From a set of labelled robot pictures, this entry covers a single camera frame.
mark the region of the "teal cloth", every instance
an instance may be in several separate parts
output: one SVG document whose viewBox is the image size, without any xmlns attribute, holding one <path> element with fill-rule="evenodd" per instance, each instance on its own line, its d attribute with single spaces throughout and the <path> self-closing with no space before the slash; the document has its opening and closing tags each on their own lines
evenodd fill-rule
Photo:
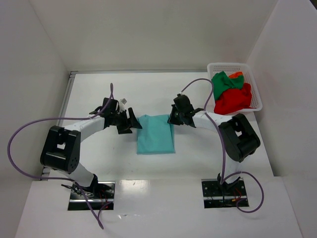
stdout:
<svg viewBox="0 0 317 238">
<path fill-rule="evenodd" d="M 174 125 L 168 124 L 169 115 L 138 118 L 143 129 L 137 131 L 137 154 L 171 154 L 174 148 Z"/>
</svg>

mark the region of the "white basket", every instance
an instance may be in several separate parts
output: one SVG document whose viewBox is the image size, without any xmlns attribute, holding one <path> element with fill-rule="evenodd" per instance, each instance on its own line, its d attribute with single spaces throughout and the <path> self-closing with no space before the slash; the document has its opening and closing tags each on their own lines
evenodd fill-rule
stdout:
<svg viewBox="0 0 317 238">
<path fill-rule="evenodd" d="M 238 112 L 253 112 L 260 111 L 262 109 L 262 101 L 260 98 L 260 94 L 257 88 L 257 84 L 254 80 L 253 74 L 251 72 L 250 67 L 245 63 L 210 63 L 207 66 L 208 77 L 212 79 L 212 77 L 221 71 L 224 71 L 228 76 L 241 71 L 244 76 L 244 82 L 249 83 L 251 85 L 251 108 L 241 109 Z"/>
</svg>

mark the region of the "metal base plate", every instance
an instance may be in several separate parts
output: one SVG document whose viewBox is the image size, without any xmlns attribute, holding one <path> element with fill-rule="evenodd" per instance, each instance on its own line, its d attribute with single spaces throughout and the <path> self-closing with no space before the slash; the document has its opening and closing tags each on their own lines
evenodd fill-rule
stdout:
<svg viewBox="0 0 317 238">
<path fill-rule="evenodd" d="M 106 199 L 105 198 L 88 199 L 90 205 L 92 206 L 94 210 L 100 210 L 106 201 L 112 202 L 104 210 L 113 210 L 115 182 L 100 181 L 99 184 L 105 185 L 104 194 L 106 195 Z M 89 210 L 87 203 L 84 199 L 84 196 L 79 195 L 73 191 L 70 192 L 68 211 L 82 211 L 82 210 Z"/>
<path fill-rule="evenodd" d="M 235 188 L 225 196 L 222 196 L 216 179 L 203 179 L 202 189 L 205 208 L 235 207 L 237 201 L 242 198 L 246 198 L 246 200 L 239 202 L 239 207 L 249 206 L 247 192 L 242 179 L 240 179 Z"/>
</svg>

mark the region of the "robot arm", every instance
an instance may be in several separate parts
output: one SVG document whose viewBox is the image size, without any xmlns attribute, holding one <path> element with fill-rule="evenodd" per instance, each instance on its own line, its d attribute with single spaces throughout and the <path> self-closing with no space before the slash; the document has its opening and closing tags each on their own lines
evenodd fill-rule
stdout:
<svg viewBox="0 0 317 238">
<path fill-rule="evenodd" d="M 52 126 L 41 154 L 42 165 L 58 170 L 68 178 L 77 181 L 90 197 L 102 190 L 99 187 L 102 184 L 98 184 L 97 176 L 79 162 L 80 143 L 110 125 L 117 127 L 118 134 L 132 133 L 131 128 L 142 129 L 132 108 L 128 109 L 129 118 L 127 117 L 124 109 L 125 99 L 117 101 L 104 98 L 103 106 L 97 107 L 89 117 L 97 114 L 108 100 L 111 100 L 109 106 L 93 119 L 78 121 L 66 127 Z"/>
<path fill-rule="evenodd" d="M 175 125 L 189 125 L 191 127 L 201 127 L 217 132 L 215 125 L 210 121 L 201 108 L 194 109 L 186 95 L 178 94 L 174 99 L 172 112 L 168 123 Z M 243 114 L 235 116 L 223 116 L 215 113 L 207 113 L 213 119 L 220 131 L 226 150 L 225 176 L 241 171 L 241 163 L 244 159 L 252 155 L 260 146 L 260 140 L 250 123 Z M 228 186 L 237 181 L 238 176 L 232 176 L 225 182 Z"/>
</svg>

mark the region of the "green cloth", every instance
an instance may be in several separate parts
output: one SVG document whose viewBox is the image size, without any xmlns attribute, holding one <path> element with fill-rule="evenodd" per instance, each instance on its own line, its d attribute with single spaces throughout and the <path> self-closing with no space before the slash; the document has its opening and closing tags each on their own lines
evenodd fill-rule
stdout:
<svg viewBox="0 0 317 238">
<path fill-rule="evenodd" d="M 213 82 L 213 96 L 218 100 L 220 95 L 229 88 L 242 89 L 244 83 L 243 75 L 237 78 L 229 78 L 225 72 L 216 73 L 211 80 Z"/>
<path fill-rule="evenodd" d="M 143 129 L 137 131 L 137 154 L 171 154 L 174 148 L 174 125 L 168 124 L 169 115 L 138 118 Z"/>
</svg>

